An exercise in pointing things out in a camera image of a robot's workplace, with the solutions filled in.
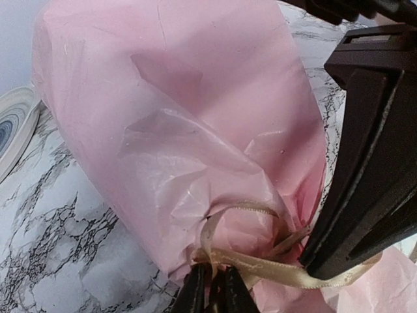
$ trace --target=satin ribbon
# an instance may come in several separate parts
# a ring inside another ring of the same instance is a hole
[[[245,210],[254,213],[262,213],[278,218],[280,230],[277,235],[277,245],[265,258],[256,258],[231,250],[223,250],[212,247],[212,240],[220,219],[229,210]],[[319,289],[323,287],[348,286],[360,278],[372,268],[382,257],[382,252],[369,260],[361,263],[344,273],[329,279],[320,280],[308,275],[302,267],[278,262],[280,256],[309,234],[309,228],[302,228],[294,233],[289,233],[284,220],[271,208],[254,202],[241,202],[226,207],[224,210],[213,214],[203,226],[201,231],[201,248],[192,254],[196,263],[207,262],[212,266],[213,277],[216,276],[219,266],[235,266],[250,290],[260,279],[267,279],[278,284],[292,286],[300,289]]]

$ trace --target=white marble pattern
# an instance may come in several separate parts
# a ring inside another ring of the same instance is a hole
[[[334,171],[344,93],[323,64],[344,33],[281,4],[319,103]],[[47,109],[0,185],[0,313],[168,312],[177,291],[72,158]]]

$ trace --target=white wall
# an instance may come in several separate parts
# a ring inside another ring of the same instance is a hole
[[[35,16],[48,0],[0,0],[0,95],[27,85]]]

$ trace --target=plate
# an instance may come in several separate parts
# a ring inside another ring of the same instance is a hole
[[[10,173],[35,131],[40,99],[29,87],[21,87],[0,97],[0,183]]]

